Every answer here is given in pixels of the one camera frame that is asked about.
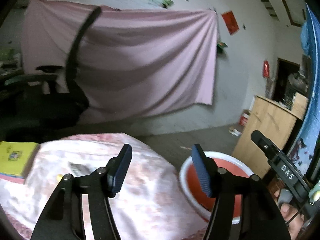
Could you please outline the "right hand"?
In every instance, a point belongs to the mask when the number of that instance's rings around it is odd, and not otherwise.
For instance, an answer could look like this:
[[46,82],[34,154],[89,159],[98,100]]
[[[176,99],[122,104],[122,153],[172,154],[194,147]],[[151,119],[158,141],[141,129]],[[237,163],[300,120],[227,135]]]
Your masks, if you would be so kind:
[[286,222],[290,222],[287,225],[287,229],[289,231],[291,239],[295,240],[298,237],[299,232],[304,224],[304,216],[301,215],[294,206],[288,203],[284,203],[281,206],[280,212],[283,219]]

